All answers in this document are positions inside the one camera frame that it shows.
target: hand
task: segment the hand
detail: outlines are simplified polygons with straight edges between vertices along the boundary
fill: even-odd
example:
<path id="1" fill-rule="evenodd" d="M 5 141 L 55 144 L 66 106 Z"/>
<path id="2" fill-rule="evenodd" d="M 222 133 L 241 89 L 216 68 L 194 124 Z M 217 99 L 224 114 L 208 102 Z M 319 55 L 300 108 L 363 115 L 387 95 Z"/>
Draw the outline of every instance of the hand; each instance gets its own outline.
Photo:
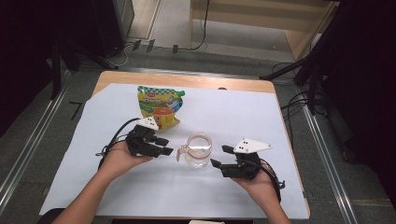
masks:
<path id="1" fill-rule="evenodd" d="M 151 160 L 152 157 L 131 155 L 126 142 L 122 141 L 116 143 L 109 150 L 98 173 L 105 175 L 112 180 L 125 174 L 136 165 Z"/>
<path id="2" fill-rule="evenodd" d="M 233 181 L 244 188 L 259 206 L 270 201 L 278 201 L 270 176 L 262 170 L 252 180 L 233 178 Z"/>
<path id="3" fill-rule="evenodd" d="M 252 180 L 233 178 L 233 181 L 247 191 L 250 198 L 267 215 L 270 223 L 290 224 L 288 217 L 280 206 L 276 191 L 268 174 L 260 170 Z"/>

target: power cord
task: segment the power cord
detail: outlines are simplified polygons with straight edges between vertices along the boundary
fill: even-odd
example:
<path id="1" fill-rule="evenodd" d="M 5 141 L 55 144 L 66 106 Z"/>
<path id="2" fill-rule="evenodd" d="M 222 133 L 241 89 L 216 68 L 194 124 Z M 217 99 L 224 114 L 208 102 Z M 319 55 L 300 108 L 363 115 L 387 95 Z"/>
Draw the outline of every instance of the power cord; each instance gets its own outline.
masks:
<path id="1" fill-rule="evenodd" d="M 307 98 L 303 98 L 303 99 L 299 99 L 294 101 L 295 98 L 297 98 L 298 96 L 301 96 L 303 94 L 309 93 L 309 91 L 302 91 L 296 95 L 294 95 L 293 97 L 291 97 L 291 99 L 289 100 L 289 103 L 287 105 L 283 105 L 280 107 L 281 110 L 287 110 L 286 115 L 283 116 L 283 120 L 286 122 L 288 122 L 288 126 L 289 126 L 289 135 L 290 135 L 290 144 L 291 144 L 291 149 L 294 149 L 294 136 L 293 136 L 293 129 L 291 126 L 291 117 L 296 115 L 297 113 L 299 113 L 301 111 L 301 109 L 304 108 L 305 105 L 308 104 L 308 99 Z M 316 92 L 315 95 L 323 95 L 322 93 Z M 316 99 L 314 101 L 314 105 L 324 105 L 323 102 L 320 99 Z M 324 109 L 323 112 L 317 111 L 318 114 L 321 115 L 326 115 L 326 110 Z"/>

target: glass cup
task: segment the glass cup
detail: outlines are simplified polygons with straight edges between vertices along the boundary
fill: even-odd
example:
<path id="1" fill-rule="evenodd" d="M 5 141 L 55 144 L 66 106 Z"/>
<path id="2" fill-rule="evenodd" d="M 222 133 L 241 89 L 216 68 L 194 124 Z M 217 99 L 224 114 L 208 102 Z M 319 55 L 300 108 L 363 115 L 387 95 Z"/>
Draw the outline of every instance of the glass cup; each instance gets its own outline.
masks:
<path id="1" fill-rule="evenodd" d="M 180 155 L 186 153 L 187 164 L 195 169 L 203 168 L 209 162 L 212 152 L 212 139 L 204 133 L 195 133 L 187 140 L 187 145 L 181 146 L 177 151 L 177 161 Z"/>

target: snack bag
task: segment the snack bag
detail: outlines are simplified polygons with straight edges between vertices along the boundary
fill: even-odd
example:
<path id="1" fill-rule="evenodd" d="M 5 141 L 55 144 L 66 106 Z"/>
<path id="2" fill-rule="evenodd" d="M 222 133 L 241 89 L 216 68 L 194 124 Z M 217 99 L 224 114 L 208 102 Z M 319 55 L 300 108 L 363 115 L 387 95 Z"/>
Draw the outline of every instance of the snack bag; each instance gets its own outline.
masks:
<path id="1" fill-rule="evenodd" d="M 154 116 L 160 129 L 166 129 L 180 123 L 175 118 L 176 112 L 183 105 L 181 96 L 184 91 L 137 87 L 137 99 L 144 118 Z"/>

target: white table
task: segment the white table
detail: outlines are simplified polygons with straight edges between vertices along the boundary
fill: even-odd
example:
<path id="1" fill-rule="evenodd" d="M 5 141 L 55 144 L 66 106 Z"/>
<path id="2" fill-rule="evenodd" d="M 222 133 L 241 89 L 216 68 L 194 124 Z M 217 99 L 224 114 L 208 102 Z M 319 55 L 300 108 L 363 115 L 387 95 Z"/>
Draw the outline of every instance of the white table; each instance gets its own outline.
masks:
<path id="1" fill-rule="evenodd" d="M 113 79 L 114 82 L 145 85 L 146 82 L 163 84 L 179 80 L 173 82 L 175 86 L 168 88 L 185 91 L 186 95 L 183 97 L 184 105 L 176 115 L 181 122 L 173 128 L 157 132 L 159 137 L 170 141 L 168 147 L 175 151 L 169 157 L 160 156 L 116 179 L 107 189 L 97 216 L 169 219 L 265 217 L 242 188 L 231 179 L 222 177 L 220 170 L 210 163 L 200 170 L 189 168 L 184 156 L 177 163 L 176 150 L 186 144 L 191 134 L 203 132 L 213 140 L 211 158 L 223 163 L 235 163 L 235 156 L 222 152 L 222 145 L 236 146 L 243 137 L 272 144 L 272 149 L 259 155 L 273 166 L 279 180 L 286 181 L 286 187 L 281 190 L 281 204 L 290 218 L 309 218 L 302 183 L 270 82 L 115 72 L 103 73 L 101 78 L 98 83 L 101 91 L 85 105 L 40 215 L 51 208 L 69 205 L 96 172 L 101 158 L 96 157 L 95 153 L 101 151 L 125 121 L 141 118 L 137 85 L 110 84 L 105 87 L 108 83 L 104 83 Z M 212 90 L 177 87 L 205 83 Z M 243 89 L 246 91 L 230 91 L 238 83 L 240 86 L 253 83 L 252 90 L 262 86 L 269 88 L 269 92 L 248 91 L 245 87 Z M 226 87 L 228 90 L 213 90 L 212 86 Z M 129 132 L 133 127 L 134 123 L 122 133 Z"/>

